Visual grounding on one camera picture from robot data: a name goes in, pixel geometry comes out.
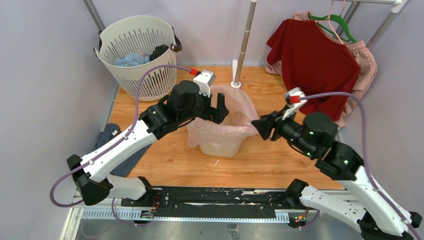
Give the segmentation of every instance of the clothes rack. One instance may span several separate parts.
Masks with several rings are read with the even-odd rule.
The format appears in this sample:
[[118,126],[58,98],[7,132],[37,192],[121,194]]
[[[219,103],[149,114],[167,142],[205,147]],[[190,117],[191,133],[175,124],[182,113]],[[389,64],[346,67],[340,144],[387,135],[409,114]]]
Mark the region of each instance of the clothes rack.
[[[407,1],[408,0],[346,0],[346,2],[353,2],[353,4],[349,6],[344,18],[346,22],[349,23],[354,17],[356,11],[358,10],[358,7],[359,7],[358,5],[361,3],[391,4],[392,5],[390,13],[387,15],[387,17],[378,27],[377,31],[375,31],[374,35],[372,35],[369,42],[366,44],[368,49],[372,49],[375,43],[379,40],[379,38],[383,35],[383,33],[387,30],[387,28],[392,24],[396,14],[398,14],[401,11],[401,9],[404,7]],[[251,26],[252,26],[253,16],[255,13],[256,3],[257,3],[257,0],[250,0],[250,8],[249,8],[249,13],[247,17],[246,28],[244,30],[243,41],[241,43],[240,54],[239,54],[238,60],[237,59],[232,60],[232,81],[230,85],[233,88],[240,88],[242,85],[242,83],[240,82],[240,73],[242,72],[242,66],[245,60],[245,53],[246,53],[246,48],[248,45],[249,34],[250,34]],[[337,33],[342,34],[343,30],[337,29]]]

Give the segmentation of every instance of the metal pole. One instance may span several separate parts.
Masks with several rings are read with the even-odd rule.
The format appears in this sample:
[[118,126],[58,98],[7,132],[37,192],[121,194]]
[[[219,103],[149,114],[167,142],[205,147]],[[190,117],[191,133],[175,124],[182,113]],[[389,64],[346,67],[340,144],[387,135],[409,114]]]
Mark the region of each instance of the metal pole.
[[369,42],[366,44],[366,47],[368,49],[372,49],[375,45],[375,43],[380,39],[380,37],[384,34],[384,32],[389,28],[389,26],[392,24],[393,20],[395,19],[397,13],[390,12],[387,17],[384,19],[383,23],[378,27],[377,31],[372,35]]
[[243,61],[245,60],[245,53],[246,53],[246,48],[248,46],[249,34],[251,32],[251,26],[253,21],[253,15],[255,13],[256,1],[257,0],[250,0],[249,15],[247,16],[246,29],[244,30],[243,42],[241,43],[240,55],[238,56],[237,71],[235,72],[235,78],[233,81],[233,84],[235,86],[240,85],[240,73],[242,72]]
[[[346,14],[343,17],[347,24],[351,23],[351,20],[354,18],[355,14],[357,13],[360,5],[361,5],[360,2],[353,2],[347,8]],[[343,27],[338,26],[338,28],[337,28],[337,30],[335,32],[339,36],[341,36],[343,34],[343,32],[344,32]]]
[[370,3],[370,4],[396,4],[399,0],[346,0],[346,2]]
[[85,8],[87,8],[88,14],[90,14],[90,17],[93,20],[97,30],[99,30],[100,32],[105,30],[105,25],[103,24],[102,19],[99,16],[99,13],[94,7],[92,0],[82,0],[82,2],[84,3]]

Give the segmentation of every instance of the basket handle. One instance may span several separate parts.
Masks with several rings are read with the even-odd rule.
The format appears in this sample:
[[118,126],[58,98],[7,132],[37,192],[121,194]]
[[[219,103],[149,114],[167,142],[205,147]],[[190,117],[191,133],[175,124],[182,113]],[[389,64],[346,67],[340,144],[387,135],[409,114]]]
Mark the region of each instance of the basket handle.
[[[102,39],[100,38],[100,34],[101,33],[102,33],[102,30],[99,30],[98,31],[98,50],[99,51],[100,51],[100,49],[102,49],[102,44],[103,44]],[[93,48],[93,51],[94,51],[94,55],[98,58],[98,56],[96,54],[96,49],[95,48]]]
[[173,31],[173,37],[175,39],[176,45],[171,43],[170,48],[172,51],[178,53],[179,51],[183,50],[183,45],[181,45],[181,41],[178,39],[177,35],[175,35],[175,30],[173,26],[172,26],[172,31]]

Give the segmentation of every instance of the floor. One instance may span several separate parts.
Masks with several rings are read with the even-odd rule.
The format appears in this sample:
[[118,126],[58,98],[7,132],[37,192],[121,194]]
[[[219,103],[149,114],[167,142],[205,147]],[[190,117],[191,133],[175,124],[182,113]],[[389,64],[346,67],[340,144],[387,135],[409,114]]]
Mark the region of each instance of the floor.
[[[196,66],[198,70],[215,73],[214,85],[230,84],[230,66]],[[178,70],[178,82],[192,80],[192,75]],[[263,67],[243,67],[241,89],[251,98],[258,115],[280,110],[287,91],[281,76],[265,72]],[[152,102],[140,102],[139,112]],[[134,119],[134,98],[121,88],[110,118],[111,123],[126,129]],[[301,123],[305,116],[298,113]],[[284,141],[263,141],[259,135],[245,139],[234,157],[216,157],[203,154],[199,147],[188,147],[185,127],[172,132],[154,143],[129,174],[129,178],[146,177],[152,185],[286,188],[293,179],[301,179],[318,189],[343,189],[314,167],[315,161],[292,150]]]

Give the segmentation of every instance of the blue fabric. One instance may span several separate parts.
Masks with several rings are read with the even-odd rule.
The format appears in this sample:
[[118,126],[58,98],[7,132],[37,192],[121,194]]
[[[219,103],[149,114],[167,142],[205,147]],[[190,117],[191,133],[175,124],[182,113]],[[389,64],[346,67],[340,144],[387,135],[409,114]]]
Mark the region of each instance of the blue fabric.
[[[95,144],[95,149],[100,148],[101,146],[105,145],[107,142],[112,140],[114,136],[112,133],[114,131],[117,131],[118,133],[121,131],[120,127],[114,123],[108,123],[104,127],[104,131],[100,132],[97,137],[97,143]],[[119,176],[119,177],[126,177],[128,174],[130,174],[131,170],[136,166],[136,164],[140,161],[140,159],[143,157],[143,155],[146,153],[146,151],[150,148],[151,145],[145,146],[142,149],[135,152],[133,155],[128,157],[126,160],[121,162],[118,166],[116,166],[110,174]]]
[[117,58],[113,62],[116,67],[135,67],[150,62],[150,54],[143,57],[140,53],[128,53],[124,58]]

